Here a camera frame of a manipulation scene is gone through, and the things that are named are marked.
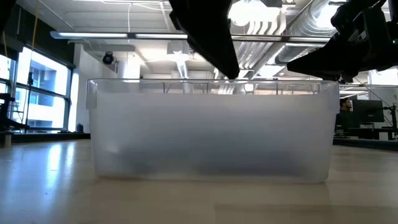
translucent plastic bin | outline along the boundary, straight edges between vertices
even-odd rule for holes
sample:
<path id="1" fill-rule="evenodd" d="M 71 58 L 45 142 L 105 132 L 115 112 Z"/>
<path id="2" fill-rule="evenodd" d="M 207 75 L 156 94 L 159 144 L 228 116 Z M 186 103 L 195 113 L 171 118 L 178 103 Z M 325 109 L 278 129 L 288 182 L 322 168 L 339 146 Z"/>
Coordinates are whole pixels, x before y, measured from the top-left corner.
<path id="1" fill-rule="evenodd" d="M 88 81 L 99 176 L 323 182 L 335 82 Z"/>

ceiling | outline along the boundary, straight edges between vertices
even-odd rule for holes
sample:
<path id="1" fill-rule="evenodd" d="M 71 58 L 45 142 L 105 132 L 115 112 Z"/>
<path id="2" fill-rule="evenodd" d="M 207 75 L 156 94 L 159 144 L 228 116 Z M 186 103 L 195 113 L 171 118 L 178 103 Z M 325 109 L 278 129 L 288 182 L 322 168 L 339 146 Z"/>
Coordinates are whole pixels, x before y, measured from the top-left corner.
<path id="1" fill-rule="evenodd" d="M 18 0 L 24 9 L 35 14 L 36 0 Z M 76 1 L 76 0 L 40 0 L 39 19 L 46 22 L 58 31 L 76 32 L 127 32 L 128 10 L 130 20 L 130 32 L 178 32 L 175 30 L 169 13 L 171 7 L 168 2 L 164 3 L 164 11 L 160 4 L 145 5 L 148 9 L 139 5 L 130 4 L 105 4 L 99 1 Z M 287 23 L 299 13 L 309 0 L 295 0 L 295 7 L 290 7 L 286 13 Z M 231 26 L 231 33 L 245 34 L 248 27 Z M 141 67 L 143 74 L 170 74 L 176 70 L 175 62 L 165 60 L 167 54 L 167 40 L 101 40 L 90 41 L 91 44 L 105 45 L 134 45 L 136 50 L 145 61 Z M 98 60 L 101 60 L 104 51 L 85 49 Z M 127 52 L 115 52 L 114 55 L 122 60 L 127 57 Z M 187 62 L 188 70 L 213 71 L 214 67 L 204 60 L 200 55 L 190 56 Z M 279 78 L 308 79 L 307 75 L 291 73 L 286 69 Z"/>

